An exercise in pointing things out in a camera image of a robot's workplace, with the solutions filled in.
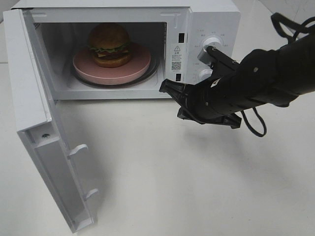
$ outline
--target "microwave knob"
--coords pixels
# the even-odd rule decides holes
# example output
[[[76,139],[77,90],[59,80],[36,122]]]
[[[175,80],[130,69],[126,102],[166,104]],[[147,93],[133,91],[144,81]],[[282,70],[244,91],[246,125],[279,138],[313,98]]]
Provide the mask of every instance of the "microwave knob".
[[[212,75],[212,70],[204,69],[199,72],[199,81],[203,81]]]
[[[213,46],[222,51],[223,41],[218,36],[210,36],[209,38],[205,39],[202,44],[204,48],[207,48],[208,46]]]

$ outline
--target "microwave door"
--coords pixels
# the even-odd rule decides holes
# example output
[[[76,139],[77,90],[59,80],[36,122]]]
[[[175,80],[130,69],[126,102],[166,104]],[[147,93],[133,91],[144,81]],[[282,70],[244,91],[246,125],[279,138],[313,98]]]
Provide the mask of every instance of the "microwave door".
[[[88,158],[87,146],[68,147],[31,14],[15,9],[3,15],[17,133],[75,232],[93,223],[87,198],[97,189],[83,191],[74,165],[76,156]]]

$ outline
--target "hamburger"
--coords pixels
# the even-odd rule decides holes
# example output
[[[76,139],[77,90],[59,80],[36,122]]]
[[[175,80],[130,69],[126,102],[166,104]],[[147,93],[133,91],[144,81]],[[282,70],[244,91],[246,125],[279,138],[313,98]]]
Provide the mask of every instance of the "hamburger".
[[[101,23],[90,32],[88,46],[95,63],[102,67],[118,67],[131,59],[127,31],[116,23]]]

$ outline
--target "table surface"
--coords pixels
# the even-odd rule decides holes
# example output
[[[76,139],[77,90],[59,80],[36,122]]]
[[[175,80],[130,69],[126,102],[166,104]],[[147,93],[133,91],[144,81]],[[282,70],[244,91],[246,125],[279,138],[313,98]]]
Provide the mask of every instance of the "table surface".
[[[242,18],[233,58],[286,41],[256,0],[236,0]],[[0,235],[71,235],[15,132],[0,25]],[[315,235],[315,93],[289,108],[259,107],[268,134],[176,118],[164,100],[61,101],[71,147],[86,143],[83,177],[100,193],[96,222],[80,236]],[[248,111],[250,122],[259,121]]]

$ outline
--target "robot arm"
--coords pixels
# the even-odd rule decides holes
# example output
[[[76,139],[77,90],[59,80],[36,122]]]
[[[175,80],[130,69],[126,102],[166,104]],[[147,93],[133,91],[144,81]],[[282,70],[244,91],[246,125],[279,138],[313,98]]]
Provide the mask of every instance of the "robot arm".
[[[297,24],[279,13],[272,15],[275,29],[288,44],[278,50],[253,50],[240,64],[216,48],[203,49],[198,59],[213,69],[211,77],[196,84],[182,84],[166,79],[160,91],[168,93],[180,106],[177,116],[200,124],[229,125],[239,128],[241,112],[246,125],[256,135],[266,134],[266,126],[255,107],[271,103],[287,107],[299,95],[315,91],[315,20]],[[283,23],[296,30],[294,36],[281,28]],[[307,36],[296,40],[299,32]],[[264,133],[255,131],[243,110],[253,108],[264,126]]]

